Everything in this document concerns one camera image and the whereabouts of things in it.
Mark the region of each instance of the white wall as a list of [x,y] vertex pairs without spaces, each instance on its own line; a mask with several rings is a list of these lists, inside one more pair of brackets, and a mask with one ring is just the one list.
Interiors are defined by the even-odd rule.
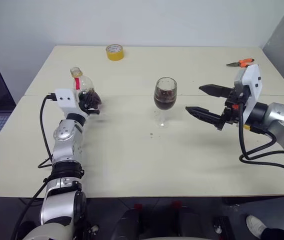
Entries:
[[284,0],[0,0],[0,70],[17,102],[54,45],[258,46]]

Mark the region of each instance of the black cable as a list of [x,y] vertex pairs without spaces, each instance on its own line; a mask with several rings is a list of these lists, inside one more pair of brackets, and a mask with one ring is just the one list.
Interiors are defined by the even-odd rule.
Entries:
[[[27,203],[21,197],[18,197],[18,199],[21,203],[23,203],[24,205],[27,205]],[[36,204],[36,205],[30,205],[30,207],[38,207],[38,206],[41,206],[41,205],[42,205],[42,202],[39,203],[39,204]]]
[[45,159],[43,162],[41,162],[38,166],[37,166],[37,168],[38,169],[43,169],[43,168],[46,168],[46,167],[51,167],[52,166],[52,164],[47,164],[47,165],[43,165],[43,164],[45,164],[47,161],[49,161],[50,160],[50,158],[48,157],[47,159]]
[[28,209],[30,208],[31,204],[35,201],[35,199],[37,198],[37,196],[42,192],[42,190],[46,187],[47,185],[47,180],[44,181],[43,185],[40,187],[40,189],[36,192],[36,194],[30,199],[30,201],[27,203],[27,205],[25,206],[23,212],[20,214],[18,220],[16,221],[16,224],[14,226],[14,230],[12,232],[11,235],[11,240],[15,240],[17,233],[18,233],[18,229],[19,226],[21,225],[21,222],[26,214],[26,212],[28,211]]
[[269,155],[274,155],[274,154],[284,154],[283,150],[278,150],[278,151],[269,151],[269,152],[265,152],[259,155],[255,155],[252,157],[249,157],[250,154],[259,152],[263,149],[266,149],[270,146],[272,146],[273,144],[276,143],[277,138],[274,136],[274,134],[272,134],[271,132],[267,131],[266,133],[272,138],[272,141],[270,141],[269,143],[259,146],[253,150],[250,150],[249,152],[246,151],[246,146],[244,143],[244,134],[243,134],[243,125],[244,125],[244,121],[243,121],[243,103],[240,102],[238,105],[238,138],[239,138],[239,142],[240,142],[240,147],[241,147],[241,151],[242,151],[242,155],[238,158],[242,163],[245,164],[253,164],[253,165],[267,165],[267,166],[274,166],[274,167],[279,167],[279,168],[283,168],[284,169],[284,165],[279,164],[279,163],[274,163],[274,162],[264,162],[264,161],[252,161],[255,159],[259,159],[259,158],[263,158],[265,156],[269,156]]
[[41,132],[42,132],[45,148],[46,148],[46,151],[47,151],[47,154],[48,154],[48,158],[52,162],[52,154],[51,154],[51,151],[49,149],[46,133],[44,132],[44,127],[43,127],[43,109],[44,109],[44,106],[46,104],[47,99],[50,99],[49,95],[45,96],[45,98],[43,99],[42,105],[41,105],[41,109],[40,109],[40,126],[41,126]]

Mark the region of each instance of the plastic bottle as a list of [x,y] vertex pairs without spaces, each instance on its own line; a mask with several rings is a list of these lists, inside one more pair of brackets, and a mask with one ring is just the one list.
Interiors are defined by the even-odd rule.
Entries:
[[89,99],[90,108],[98,109],[101,104],[99,95],[95,92],[92,80],[83,75],[83,72],[77,66],[70,69],[71,75],[74,78],[74,89],[78,93],[80,101]]

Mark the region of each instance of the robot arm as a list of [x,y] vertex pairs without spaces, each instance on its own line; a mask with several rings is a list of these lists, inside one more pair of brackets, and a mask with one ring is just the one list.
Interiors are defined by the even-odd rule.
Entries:
[[[262,87],[258,65],[254,64],[246,70],[242,70],[235,79],[234,86],[234,88],[228,88],[209,84],[200,87],[202,91],[211,96],[226,98],[225,109],[221,115],[211,113],[201,107],[186,107],[186,110],[197,119],[213,124],[218,130],[222,130],[225,123],[239,123],[241,115],[242,124],[249,126],[251,132],[273,135],[272,138],[284,149],[284,104],[271,103],[267,105],[257,102]],[[249,153],[250,151],[243,152],[243,155],[248,156]],[[284,151],[275,151],[274,153],[284,153]],[[249,161],[242,160],[242,162],[265,164],[251,161],[257,158],[259,156],[249,157],[247,158]]]
[[41,225],[24,240],[88,239],[87,203],[81,184],[84,175],[81,143],[86,120],[99,111],[90,109],[90,96],[85,98],[86,102],[81,102],[73,89],[57,89],[55,96],[66,119],[60,122],[53,135],[52,171],[46,179]]

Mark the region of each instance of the red label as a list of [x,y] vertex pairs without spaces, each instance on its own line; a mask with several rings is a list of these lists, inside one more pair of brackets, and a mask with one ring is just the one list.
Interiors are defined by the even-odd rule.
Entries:
[[75,80],[75,89],[80,90],[80,79],[78,77],[75,77],[74,80]]

